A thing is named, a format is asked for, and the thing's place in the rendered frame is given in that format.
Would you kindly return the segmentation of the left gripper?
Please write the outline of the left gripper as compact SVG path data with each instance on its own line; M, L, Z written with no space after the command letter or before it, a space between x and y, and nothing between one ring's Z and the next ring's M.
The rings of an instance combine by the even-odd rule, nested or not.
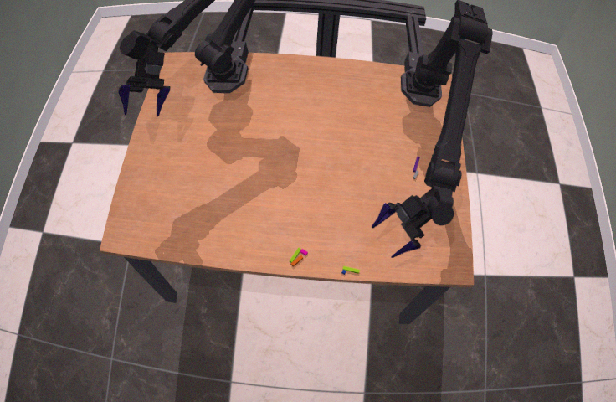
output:
M397 212L400 207L401 207L401 204L399 202L397 202L396 204L393 204L393 203L390 203L390 202L388 204L385 203L383 205L383 207L382 207L382 209L381 209L381 211L380 211L376 221L373 223L371 228L375 228L376 226L378 226L385 219L387 219L391 215L393 215L395 213L395 211ZM388 214L386 214L386 212L388 212ZM384 217L382 217L383 215L384 215ZM402 253L411 251L409 249L416 250L416 249L420 249L421 248L421 244L415 238L419 237L421 239L422 237L424 237L423 231L421 229L415 229L415 227L413 226L411 221L407 222L406 224L404 222L402 222L401 225L403 226L404 230L408 234L408 236L411 239L411 241L409 241L404 247L402 247L394 255L392 255L391 256L392 258L396 257L398 255L401 255ZM416 249L414 249L414 247L416 247ZM407 250L407 251L405 251L405 250ZM399 254L400 252L402 252L402 253Z

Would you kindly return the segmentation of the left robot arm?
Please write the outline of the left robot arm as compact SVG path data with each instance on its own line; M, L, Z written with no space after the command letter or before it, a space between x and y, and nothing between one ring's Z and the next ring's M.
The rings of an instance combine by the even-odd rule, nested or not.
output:
M452 73L452 63L448 61L455 53L444 123L424 179L431 189L422 196L425 204L419 196L411 195L397 211L400 220L405 224L411 221L415 229L420 229L431 219L437 225L447 225L454 217L451 194L459 186L462 175L459 163L461 141L475 66L480 51L484 54L490 52L492 34L483 8L457 0L450 25L434 51L418 58L415 72L407 71L408 93L438 98L439 86L446 85Z

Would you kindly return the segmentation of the lime green rod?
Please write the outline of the lime green rod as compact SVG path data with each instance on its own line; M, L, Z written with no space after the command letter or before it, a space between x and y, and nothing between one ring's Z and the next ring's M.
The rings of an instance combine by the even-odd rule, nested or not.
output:
M345 271L350 271L350 272L357 273L357 274L359 274L359 271L360 271L360 270L358 270L358 269L351 268L351 267L347 267L347 266L343 266L343 269L342 269L342 270L345 270Z
M296 258L296 257L297 257L297 255L300 253L300 251L301 251L301 248L298 248L298 249L296 250L296 252L293 254L293 256L292 256L292 257L291 257L291 259L290 259L290 263L292 263L292 262L295 260L295 258Z

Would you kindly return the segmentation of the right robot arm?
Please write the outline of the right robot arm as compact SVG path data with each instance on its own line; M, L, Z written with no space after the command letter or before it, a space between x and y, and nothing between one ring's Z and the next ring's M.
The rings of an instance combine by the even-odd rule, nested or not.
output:
M153 23L147 34L133 30L124 37L120 51L138 60L135 76L159 79L165 53L158 52L158 47L167 52L182 36L182 31L214 1L184 0ZM205 40L197 46L195 57L201 62L201 66L205 64L208 67L207 82L238 83L240 81L244 64L241 60L234 62L231 59L234 51L231 44L254 2L255 0L234 0L214 33L208 34Z

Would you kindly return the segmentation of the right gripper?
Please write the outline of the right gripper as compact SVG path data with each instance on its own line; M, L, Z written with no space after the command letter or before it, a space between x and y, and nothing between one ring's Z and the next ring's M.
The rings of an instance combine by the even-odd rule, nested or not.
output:
M133 82L133 81L138 81L138 82ZM119 95L120 95L120 98L123 104L125 115L127 113L129 92L142 92L143 88L160 90L160 92L157 94L157 116L159 116L162 105L170 91L170 86L164 86L164 79L138 77L138 76L130 76L126 84L121 85L121 87L119 88ZM161 103L160 103L160 100L161 100Z

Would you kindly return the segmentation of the orange rod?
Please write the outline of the orange rod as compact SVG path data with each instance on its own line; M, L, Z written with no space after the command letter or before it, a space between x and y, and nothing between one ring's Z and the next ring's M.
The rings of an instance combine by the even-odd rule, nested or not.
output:
M294 260L291 265L294 267L297 263L299 263L303 259L303 256L299 256L296 260Z

